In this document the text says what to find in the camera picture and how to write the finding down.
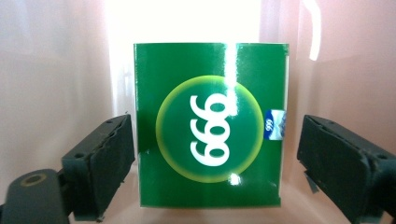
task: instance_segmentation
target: green box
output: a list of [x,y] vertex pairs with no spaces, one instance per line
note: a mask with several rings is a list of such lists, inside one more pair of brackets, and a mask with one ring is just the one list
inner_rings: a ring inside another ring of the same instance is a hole
[[279,206],[287,44],[134,46],[140,202]]

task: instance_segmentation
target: yellow circle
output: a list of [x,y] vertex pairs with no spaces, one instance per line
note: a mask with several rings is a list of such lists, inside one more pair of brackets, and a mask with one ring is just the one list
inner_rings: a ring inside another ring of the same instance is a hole
[[165,160],[168,162],[168,164],[179,174],[187,177],[188,179],[197,181],[197,182],[202,182],[202,183],[217,183],[221,181],[225,181],[230,177],[230,174],[241,174],[244,172],[251,163],[256,159],[257,155],[260,152],[261,146],[262,146],[262,135],[263,135],[263,130],[264,130],[264,125],[263,125],[263,117],[262,117],[262,111],[260,109],[259,104],[257,103],[256,99],[254,96],[250,93],[248,89],[246,89],[244,86],[242,86],[239,83],[236,83],[235,88],[239,89],[244,96],[247,97],[247,100],[250,102],[252,105],[252,111],[255,116],[255,119],[257,120],[257,126],[258,126],[258,131],[256,133],[256,141],[253,145],[252,153],[249,158],[247,158],[244,162],[239,164],[235,169],[232,169],[228,174],[226,175],[197,175],[194,174],[193,172],[190,172],[183,167],[181,167],[173,158],[172,156],[169,155],[168,153],[168,148],[165,145],[163,141],[163,136],[162,136],[162,130],[163,130],[163,118],[166,114],[166,111],[168,110],[170,104],[175,100],[175,98],[180,95],[184,90],[190,88],[191,86],[200,84],[200,83],[205,83],[207,80],[216,80],[216,81],[221,81],[224,82],[224,77],[220,76],[214,76],[214,75],[208,75],[208,76],[201,76],[201,77],[194,77],[191,78],[180,85],[178,85],[176,88],[174,88],[164,99],[160,110],[158,112],[157,120],[156,120],[156,138],[157,138],[157,143],[160,148],[161,153],[163,154],[163,157]]

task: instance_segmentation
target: green circle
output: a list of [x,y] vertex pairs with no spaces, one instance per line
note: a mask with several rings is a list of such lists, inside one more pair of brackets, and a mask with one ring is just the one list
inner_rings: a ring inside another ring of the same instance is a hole
[[[180,103],[180,99],[185,98],[183,94],[186,94],[187,91],[193,90],[194,88],[205,88],[205,92],[207,92],[207,94],[218,93],[218,91],[228,91],[230,87],[228,87],[226,83],[227,82],[224,77],[212,75],[189,79],[178,85],[166,96],[158,112],[156,120],[156,138],[160,151],[163,154],[166,162],[176,172],[187,177],[188,179],[203,183],[217,183],[227,180],[232,174],[239,175],[244,172],[249,167],[249,165],[256,159],[257,155],[260,152],[262,146],[262,135],[264,130],[262,111],[254,96],[248,91],[248,89],[246,89],[239,83],[235,83],[231,87],[232,91],[236,92],[236,94],[239,96],[239,98],[237,98],[237,101],[235,101],[238,113],[237,115],[229,116],[227,118],[228,122],[231,123],[229,124],[230,133],[235,133],[236,136],[233,135],[233,138],[235,138],[234,140],[226,141],[229,143],[233,143],[232,146],[229,146],[230,157],[233,154],[237,155],[238,153],[239,157],[234,156],[228,164],[226,164],[227,162],[225,162],[226,165],[221,165],[221,167],[206,167],[202,164],[202,166],[200,166],[200,163],[195,162],[193,160],[193,156],[190,156],[188,154],[188,152],[190,152],[190,146],[188,148],[180,148],[180,146],[183,146],[183,144],[179,144],[177,142],[184,141],[184,146],[186,146],[190,140],[194,140],[189,136],[191,134],[188,131],[175,133],[173,130],[174,127],[179,128],[183,125],[187,127],[187,124],[184,124],[186,122],[180,124],[177,123],[176,120],[167,120],[169,118],[195,119],[193,117],[189,117],[190,112],[188,111],[188,109],[186,109],[190,108],[190,101],[186,102],[186,104]],[[247,122],[247,120],[250,120],[250,126],[241,126],[241,124],[243,125]],[[243,146],[249,146],[248,148],[238,146],[238,144],[240,144],[238,142],[240,142],[241,140],[236,139],[237,137],[239,137],[238,133],[245,134],[246,137],[244,137],[243,139],[250,140],[249,142],[244,142],[243,144]],[[180,158],[180,156],[178,156],[178,153],[180,152],[181,154],[184,154],[183,158]]]

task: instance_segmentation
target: rubber gripper pad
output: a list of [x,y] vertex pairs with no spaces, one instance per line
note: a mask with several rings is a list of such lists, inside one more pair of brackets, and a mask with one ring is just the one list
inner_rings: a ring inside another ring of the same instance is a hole
[[102,123],[62,158],[76,220],[101,219],[134,161],[131,116]]

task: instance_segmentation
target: label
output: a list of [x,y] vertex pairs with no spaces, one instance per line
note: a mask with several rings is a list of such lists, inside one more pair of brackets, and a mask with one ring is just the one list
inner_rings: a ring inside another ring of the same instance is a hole
[[267,110],[264,120],[264,139],[283,140],[285,136],[286,111]]
[[260,106],[248,89],[239,83],[230,87],[221,76],[201,76],[166,96],[156,119],[156,138],[176,172],[216,183],[239,175],[255,160],[263,124]]

